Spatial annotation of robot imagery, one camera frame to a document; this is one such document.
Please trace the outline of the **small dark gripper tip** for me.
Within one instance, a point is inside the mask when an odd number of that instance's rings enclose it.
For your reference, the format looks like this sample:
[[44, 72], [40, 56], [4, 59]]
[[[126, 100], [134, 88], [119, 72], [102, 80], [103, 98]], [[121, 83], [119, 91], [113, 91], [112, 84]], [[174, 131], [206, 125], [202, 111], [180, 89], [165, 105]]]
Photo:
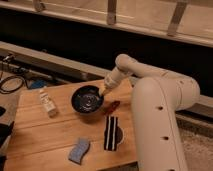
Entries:
[[110, 92], [111, 92], [111, 89], [100, 89], [99, 90], [99, 95], [100, 95], [100, 97], [105, 97]]

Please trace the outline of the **white tapered gripper body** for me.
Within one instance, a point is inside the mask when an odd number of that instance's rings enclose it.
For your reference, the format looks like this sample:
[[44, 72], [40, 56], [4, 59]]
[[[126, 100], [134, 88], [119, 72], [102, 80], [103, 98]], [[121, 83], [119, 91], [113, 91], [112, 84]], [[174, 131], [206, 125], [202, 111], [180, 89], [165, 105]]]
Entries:
[[105, 79], [104, 86], [106, 89], [114, 89], [118, 87], [122, 80], [126, 77], [126, 75], [120, 71], [117, 67], [115, 67], [112, 71], [110, 71]]

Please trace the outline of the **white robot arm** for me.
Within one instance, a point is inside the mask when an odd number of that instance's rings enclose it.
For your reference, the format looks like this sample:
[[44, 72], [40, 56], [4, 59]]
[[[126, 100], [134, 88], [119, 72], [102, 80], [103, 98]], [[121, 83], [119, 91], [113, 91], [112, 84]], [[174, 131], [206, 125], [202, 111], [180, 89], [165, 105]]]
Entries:
[[135, 75], [131, 109], [138, 167], [141, 171], [188, 171], [175, 113], [192, 107], [200, 96], [197, 81], [184, 74], [116, 57], [100, 93], [108, 94]]

